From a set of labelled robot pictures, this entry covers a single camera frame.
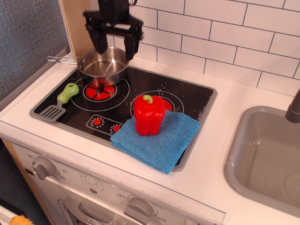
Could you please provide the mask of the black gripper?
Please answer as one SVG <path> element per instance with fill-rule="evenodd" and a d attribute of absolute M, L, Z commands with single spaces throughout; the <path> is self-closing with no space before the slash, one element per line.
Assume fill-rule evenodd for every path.
<path fill-rule="evenodd" d="M 99 54 L 107 50 L 107 33 L 124 36 L 126 58 L 132 60 L 142 40 L 143 22 L 130 15 L 127 0 L 99 0 L 98 5 L 98 11 L 83 12 L 95 50 Z"/>

